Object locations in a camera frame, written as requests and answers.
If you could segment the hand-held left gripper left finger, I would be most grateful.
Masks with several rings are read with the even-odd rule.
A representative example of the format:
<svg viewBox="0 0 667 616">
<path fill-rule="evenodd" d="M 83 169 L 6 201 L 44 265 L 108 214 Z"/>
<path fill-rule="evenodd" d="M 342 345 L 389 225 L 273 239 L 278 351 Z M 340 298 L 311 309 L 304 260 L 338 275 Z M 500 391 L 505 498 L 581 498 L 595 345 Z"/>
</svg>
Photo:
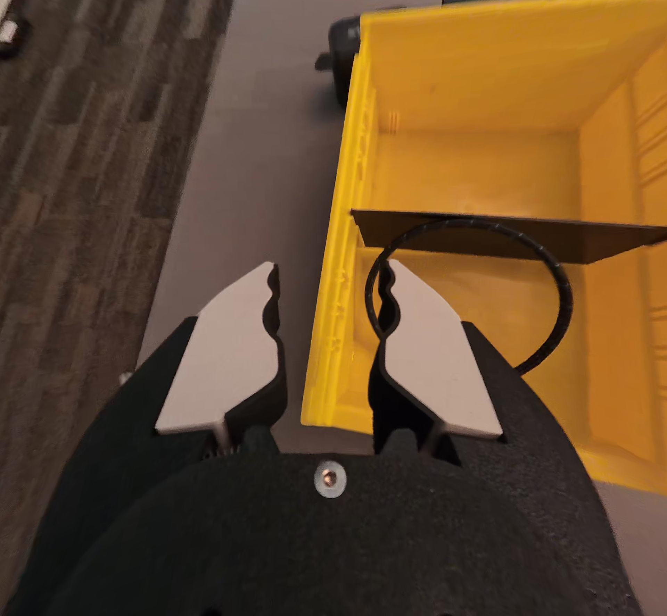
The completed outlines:
<svg viewBox="0 0 667 616">
<path fill-rule="evenodd" d="M 201 309 L 157 416 L 159 435 L 208 431 L 230 450 L 249 429 L 281 419 L 288 386 L 279 298 L 279 267 L 266 261 Z"/>
</svg>

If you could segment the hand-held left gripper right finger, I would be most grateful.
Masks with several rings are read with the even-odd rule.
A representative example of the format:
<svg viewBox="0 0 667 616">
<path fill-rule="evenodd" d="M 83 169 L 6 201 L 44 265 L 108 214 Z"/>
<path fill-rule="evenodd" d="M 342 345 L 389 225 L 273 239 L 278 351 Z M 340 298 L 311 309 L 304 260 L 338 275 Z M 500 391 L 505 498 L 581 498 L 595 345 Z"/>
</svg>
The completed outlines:
<svg viewBox="0 0 667 616">
<path fill-rule="evenodd" d="M 368 386 L 373 450 L 410 431 L 418 451 L 446 456 L 451 435 L 504 434 L 458 314 L 397 260 L 379 273 L 381 338 Z"/>
</svg>

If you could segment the yellow plastic bin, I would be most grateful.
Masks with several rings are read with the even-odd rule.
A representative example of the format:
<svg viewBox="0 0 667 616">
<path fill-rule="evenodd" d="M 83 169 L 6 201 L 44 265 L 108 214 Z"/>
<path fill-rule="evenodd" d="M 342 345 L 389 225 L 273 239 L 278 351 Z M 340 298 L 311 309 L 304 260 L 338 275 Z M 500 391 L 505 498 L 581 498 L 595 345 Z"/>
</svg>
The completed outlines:
<svg viewBox="0 0 667 616">
<path fill-rule="evenodd" d="M 590 476 L 666 494 L 666 0 L 361 18 L 301 422 L 371 434 L 373 260 L 433 219 L 544 245 L 574 313 L 525 379 Z"/>
</svg>

